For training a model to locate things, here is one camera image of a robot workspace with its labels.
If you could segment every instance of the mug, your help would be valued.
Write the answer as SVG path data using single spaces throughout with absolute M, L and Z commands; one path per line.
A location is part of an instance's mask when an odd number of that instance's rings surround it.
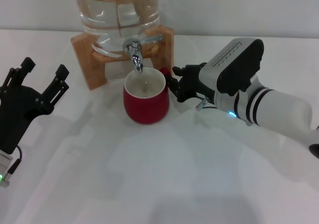
M 167 114 L 169 96 L 164 75 L 170 75 L 169 69 L 162 68 L 159 71 L 145 67 L 141 74 L 132 71 L 126 76 L 123 92 L 124 107 L 135 122 L 152 124 Z

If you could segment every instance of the robotic hand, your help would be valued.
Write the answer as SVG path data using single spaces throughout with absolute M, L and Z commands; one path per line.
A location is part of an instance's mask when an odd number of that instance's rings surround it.
M 60 65 L 56 76 L 48 88 L 40 94 L 33 88 L 22 85 L 26 75 L 35 63 L 26 58 L 21 68 L 11 68 L 4 84 L 0 87 L 0 186 L 7 187 L 9 178 L 22 160 L 22 151 L 18 146 L 31 122 L 40 115 L 51 114 L 55 104 L 69 89 L 65 79 L 69 71 Z M 20 157 L 10 166 L 11 154 L 15 149 Z
M 300 142 L 319 158 L 319 130 L 310 128 L 311 105 L 259 82 L 263 53 L 262 40 L 237 38 L 208 63 L 173 67 L 181 79 L 166 76 L 167 85 L 181 103 L 199 98 L 198 111 L 211 103 L 248 126 L 256 124 Z

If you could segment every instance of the white table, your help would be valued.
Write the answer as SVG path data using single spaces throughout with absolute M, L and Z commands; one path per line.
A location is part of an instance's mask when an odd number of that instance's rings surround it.
M 167 117 L 134 123 L 123 79 L 90 92 L 74 32 L 0 31 L 0 81 L 26 56 L 24 84 L 42 92 L 59 64 L 70 86 L 34 120 L 24 159 L 0 188 L 0 224 L 315 224 L 319 160 L 298 143 L 171 97 Z M 209 61 L 233 37 L 176 36 L 175 65 Z M 319 124 L 319 39 L 262 38 L 267 87 L 307 99 Z

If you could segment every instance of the water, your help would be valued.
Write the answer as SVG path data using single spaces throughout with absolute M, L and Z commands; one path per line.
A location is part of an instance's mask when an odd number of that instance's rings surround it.
M 162 79 L 144 75 L 137 75 L 127 86 L 128 92 L 139 98 L 150 98 L 159 94 L 163 89 Z
M 122 51 L 131 37 L 159 25 L 158 0 L 77 0 L 84 31 L 107 52 Z

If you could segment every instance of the wooden base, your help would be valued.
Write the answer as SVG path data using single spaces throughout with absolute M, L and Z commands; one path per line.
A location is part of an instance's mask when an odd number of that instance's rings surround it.
M 153 67 L 161 69 L 163 67 L 172 69 L 174 65 L 174 31 L 171 28 L 157 26 L 144 31 L 150 37 L 162 34 L 163 40 L 155 44 L 145 44 L 142 46 L 143 58 L 150 58 Z M 92 41 L 88 34 L 82 33 L 71 38 L 71 43 L 78 58 L 85 81 L 90 90 L 98 88 L 107 83 L 105 77 L 105 63 L 126 61 L 130 58 L 123 52 L 120 58 L 113 58 L 101 55 L 92 48 Z

